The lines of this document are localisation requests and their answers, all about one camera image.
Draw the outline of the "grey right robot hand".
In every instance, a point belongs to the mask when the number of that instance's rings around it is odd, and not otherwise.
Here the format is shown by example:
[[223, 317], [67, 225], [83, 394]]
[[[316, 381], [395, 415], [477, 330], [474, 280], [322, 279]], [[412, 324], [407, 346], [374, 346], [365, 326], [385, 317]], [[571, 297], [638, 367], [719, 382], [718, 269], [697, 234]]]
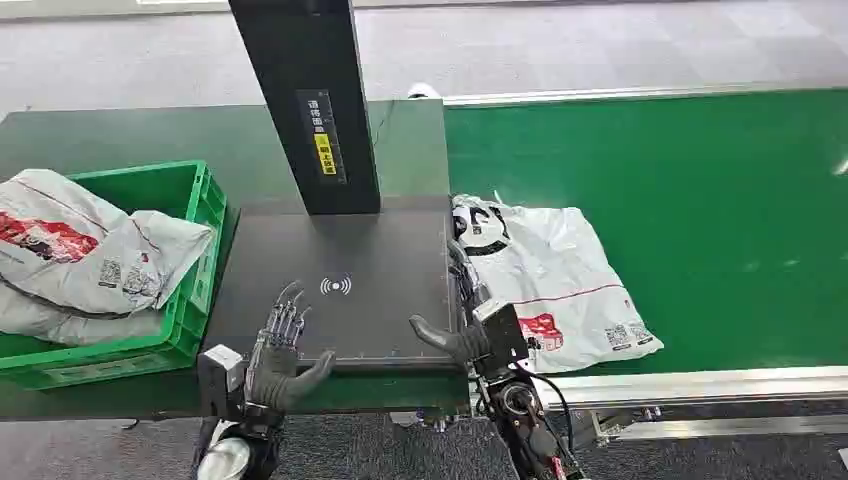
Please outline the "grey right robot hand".
[[456, 364], [465, 367], [491, 354], [491, 344], [484, 326], [474, 317], [473, 311], [490, 300], [492, 295], [460, 243], [450, 239], [447, 248], [459, 275], [460, 293], [464, 294], [461, 305], [465, 311], [466, 325], [461, 331], [449, 332], [433, 327], [418, 314], [411, 315], [409, 323], [420, 340], [447, 353]]

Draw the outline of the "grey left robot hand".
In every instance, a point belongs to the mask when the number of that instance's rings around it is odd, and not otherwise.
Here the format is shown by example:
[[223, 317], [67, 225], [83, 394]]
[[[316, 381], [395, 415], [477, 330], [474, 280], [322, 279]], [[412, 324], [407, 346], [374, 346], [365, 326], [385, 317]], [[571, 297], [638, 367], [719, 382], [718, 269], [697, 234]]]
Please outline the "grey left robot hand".
[[299, 281], [283, 287], [251, 352], [245, 374], [247, 402], [286, 412], [330, 376], [336, 363], [332, 350], [323, 352], [307, 370], [298, 371], [297, 343], [310, 310]]

